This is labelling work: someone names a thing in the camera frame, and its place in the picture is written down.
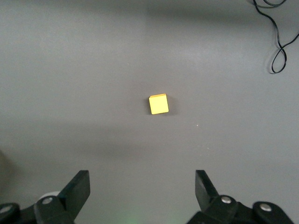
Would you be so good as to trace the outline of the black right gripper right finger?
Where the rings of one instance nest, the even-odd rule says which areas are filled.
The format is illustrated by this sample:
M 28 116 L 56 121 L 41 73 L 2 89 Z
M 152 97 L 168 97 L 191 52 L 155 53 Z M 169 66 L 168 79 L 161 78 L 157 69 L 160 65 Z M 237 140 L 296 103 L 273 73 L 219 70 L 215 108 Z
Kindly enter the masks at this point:
M 195 195 L 200 211 L 189 224 L 253 224 L 252 209 L 227 195 L 220 195 L 204 170 L 195 172 Z

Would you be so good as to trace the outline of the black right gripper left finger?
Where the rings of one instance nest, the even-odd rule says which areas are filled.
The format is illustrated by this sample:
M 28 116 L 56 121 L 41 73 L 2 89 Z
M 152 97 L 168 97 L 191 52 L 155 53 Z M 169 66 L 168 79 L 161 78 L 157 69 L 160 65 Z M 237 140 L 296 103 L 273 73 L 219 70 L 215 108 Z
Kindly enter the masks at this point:
M 90 195 L 89 171 L 80 170 L 57 196 L 34 204 L 38 224 L 73 224 Z

